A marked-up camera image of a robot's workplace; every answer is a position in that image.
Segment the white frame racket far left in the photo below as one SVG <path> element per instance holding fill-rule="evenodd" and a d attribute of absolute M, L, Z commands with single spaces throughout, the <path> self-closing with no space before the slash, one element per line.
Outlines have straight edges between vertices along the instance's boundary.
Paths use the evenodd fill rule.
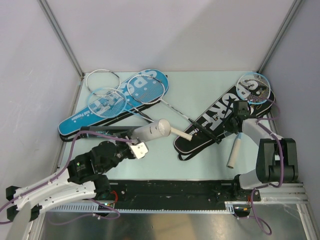
<path fill-rule="evenodd" d="M 96 69 L 85 77 L 85 86 L 94 96 L 104 97 L 109 91 L 118 90 L 121 85 L 120 77 L 108 69 Z"/>

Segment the white shuttlecock tube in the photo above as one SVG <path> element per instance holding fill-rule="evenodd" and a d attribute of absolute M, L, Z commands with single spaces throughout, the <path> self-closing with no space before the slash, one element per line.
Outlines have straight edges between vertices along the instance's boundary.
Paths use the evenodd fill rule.
<path fill-rule="evenodd" d="M 145 126 L 133 130 L 131 139 L 139 139 L 142 142 L 149 142 L 171 134 L 171 125 L 166 119 L 160 119 Z"/>

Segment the light blue racket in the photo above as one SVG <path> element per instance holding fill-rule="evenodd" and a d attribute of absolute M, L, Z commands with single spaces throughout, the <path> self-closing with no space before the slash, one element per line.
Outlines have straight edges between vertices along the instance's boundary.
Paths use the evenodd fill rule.
<path fill-rule="evenodd" d="M 241 100 L 250 105 L 262 105 L 271 95 L 271 86 L 268 79 L 262 74 L 248 72 L 239 78 L 236 84 L 236 93 Z M 227 162 L 227 167 L 233 169 L 241 146 L 242 133 L 239 132 L 233 142 Z"/>
<path fill-rule="evenodd" d="M 110 119 L 118 117 L 124 112 L 137 115 L 146 121 L 153 123 L 150 117 L 145 116 L 141 111 L 134 107 L 120 90 L 113 89 L 109 95 L 98 97 L 90 93 L 86 100 L 89 110 L 98 117 Z"/>

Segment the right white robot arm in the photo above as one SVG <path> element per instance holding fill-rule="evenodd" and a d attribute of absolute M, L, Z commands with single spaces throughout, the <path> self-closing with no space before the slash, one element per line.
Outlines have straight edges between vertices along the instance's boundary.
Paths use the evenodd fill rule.
<path fill-rule="evenodd" d="M 238 201 L 249 195 L 249 190 L 266 187 L 280 188 L 284 183 L 298 180 L 297 143 L 293 138 L 282 137 L 250 114 L 249 103 L 237 100 L 223 125 L 229 133 L 242 133 L 258 146 L 255 169 L 234 177 L 232 197 Z"/>

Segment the white racket white grip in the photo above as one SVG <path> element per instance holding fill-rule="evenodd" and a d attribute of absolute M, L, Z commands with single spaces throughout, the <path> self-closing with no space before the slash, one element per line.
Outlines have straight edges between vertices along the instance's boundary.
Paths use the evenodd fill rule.
<path fill-rule="evenodd" d="M 129 95 L 139 103 L 153 105 L 158 102 L 163 102 L 183 118 L 189 120 L 185 114 L 163 100 L 166 91 L 165 85 L 154 76 L 147 74 L 137 74 L 133 76 L 127 82 L 127 91 Z"/>

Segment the blue racket cover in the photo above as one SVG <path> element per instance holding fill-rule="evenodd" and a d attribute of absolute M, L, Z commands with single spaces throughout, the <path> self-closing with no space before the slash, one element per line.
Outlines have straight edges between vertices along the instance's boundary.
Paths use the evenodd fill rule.
<path fill-rule="evenodd" d="M 84 78 L 86 106 L 58 125 L 61 137 L 70 137 L 82 127 L 111 125 L 156 104 L 169 89 L 168 76 L 157 69 L 146 69 L 121 81 L 118 74 L 97 69 Z"/>

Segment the black racket cover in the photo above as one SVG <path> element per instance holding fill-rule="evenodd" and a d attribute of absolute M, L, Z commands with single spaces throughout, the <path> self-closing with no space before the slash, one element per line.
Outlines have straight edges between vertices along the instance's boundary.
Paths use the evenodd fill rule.
<path fill-rule="evenodd" d="M 233 112 L 233 102 L 240 99 L 236 86 L 232 86 L 195 121 L 202 127 L 207 128 L 219 140 L 223 140 L 229 135 L 229 133 L 225 134 L 223 125 Z M 205 148 L 215 143 L 213 139 L 195 128 L 192 124 L 184 132 L 192 136 L 191 141 L 177 137 L 173 142 L 173 147 L 177 151 L 177 157 L 180 161 L 192 159 Z"/>

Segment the black shuttlecock tube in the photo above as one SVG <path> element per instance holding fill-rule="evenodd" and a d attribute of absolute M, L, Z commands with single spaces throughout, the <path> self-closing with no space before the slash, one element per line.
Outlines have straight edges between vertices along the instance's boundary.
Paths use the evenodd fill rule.
<path fill-rule="evenodd" d="M 80 131 L 91 131 L 116 138 L 125 138 L 126 136 L 129 137 L 133 130 L 137 128 L 140 128 L 140 126 L 83 126 Z"/>

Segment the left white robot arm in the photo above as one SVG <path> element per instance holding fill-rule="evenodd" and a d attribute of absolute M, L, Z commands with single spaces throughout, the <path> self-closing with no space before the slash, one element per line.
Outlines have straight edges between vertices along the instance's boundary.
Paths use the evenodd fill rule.
<path fill-rule="evenodd" d="M 30 204 L 29 220 L 33 221 L 40 214 L 65 203 L 105 200 L 112 191 L 105 174 L 123 160 L 141 159 L 148 151 L 146 144 L 138 139 L 102 141 L 33 185 L 7 187 L 6 198 L 10 207 L 6 209 L 6 217 L 12 222 L 26 204 Z"/>

